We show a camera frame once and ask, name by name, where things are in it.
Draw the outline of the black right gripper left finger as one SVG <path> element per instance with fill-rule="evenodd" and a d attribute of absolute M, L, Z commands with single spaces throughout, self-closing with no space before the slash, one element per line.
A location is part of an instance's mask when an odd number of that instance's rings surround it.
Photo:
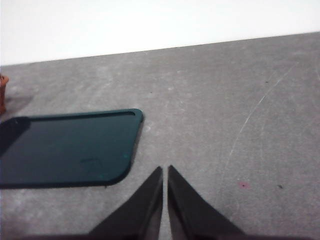
<path fill-rule="evenodd" d="M 163 209 L 163 169 L 157 167 L 132 196 L 95 226 L 87 240 L 157 240 Z"/>

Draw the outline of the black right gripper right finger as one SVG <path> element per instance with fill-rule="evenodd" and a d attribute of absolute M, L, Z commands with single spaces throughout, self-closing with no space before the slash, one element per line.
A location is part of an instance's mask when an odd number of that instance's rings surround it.
<path fill-rule="evenodd" d="M 173 166 L 168 167 L 169 215 L 175 216 L 188 240 L 238 240 L 247 235 L 201 195 Z"/>

